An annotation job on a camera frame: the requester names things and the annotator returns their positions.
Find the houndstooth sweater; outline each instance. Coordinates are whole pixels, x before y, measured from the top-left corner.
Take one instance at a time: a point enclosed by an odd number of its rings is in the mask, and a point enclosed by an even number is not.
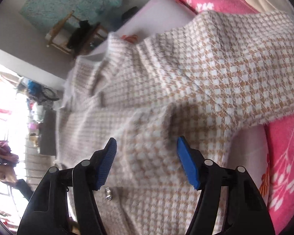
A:
[[[73,167],[110,137],[118,143],[113,200],[95,192],[107,233],[185,234],[200,192],[177,137],[225,167],[238,130],[294,112],[294,18],[209,11],[137,45],[110,34],[102,62],[77,60],[71,90],[57,117],[58,161]]]

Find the teal floral fabric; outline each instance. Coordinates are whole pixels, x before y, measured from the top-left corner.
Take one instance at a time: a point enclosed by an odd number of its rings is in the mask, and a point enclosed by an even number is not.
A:
[[[27,0],[20,14],[44,34],[72,10],[81,20],[95,24],[98,17],[112,8],[121,6],[122,0]],[[71,18],[68,21],[74,27],[78,22]]]

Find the pink blanket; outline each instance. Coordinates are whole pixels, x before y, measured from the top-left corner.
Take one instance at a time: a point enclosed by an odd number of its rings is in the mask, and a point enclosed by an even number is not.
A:
[[[195,13],[214,10],[222,13],[258,13],[245,0],[179,0]],[[294,115],[266,125],[270,156],[268,169],[259,188],[266,194],[268,208],[276,234],[279,234],[294,215]]]

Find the brown and white fabric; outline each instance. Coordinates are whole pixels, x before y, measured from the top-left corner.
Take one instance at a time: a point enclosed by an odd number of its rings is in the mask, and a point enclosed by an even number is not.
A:
[[[291,113],[294,17],[207,11],[137,45],[110,34],[101,62],[78,58],[57,117],[58,162],[73,167],[114,137],[113,199],[95,192],[108,234],[185,234],[200,192],[184,174],[177,137],[226,167],[240,129]]]

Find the blue rubber tip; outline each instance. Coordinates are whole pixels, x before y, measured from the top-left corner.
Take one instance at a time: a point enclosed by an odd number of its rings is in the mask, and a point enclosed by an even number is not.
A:
[[[103,186],[106,183],[116,153],[117,141],[114,138],[110,138],[105,149],[104,157],[100,163],[100,166],[98,167],[98,178],[95,190],[99,190],[101,186]]]
[[[182,137],[179,137],[177,140],[177,153],[182,162],[188,182],[198,190],[200,187],[199,172],[188,149],[188,144],[184,142]]]

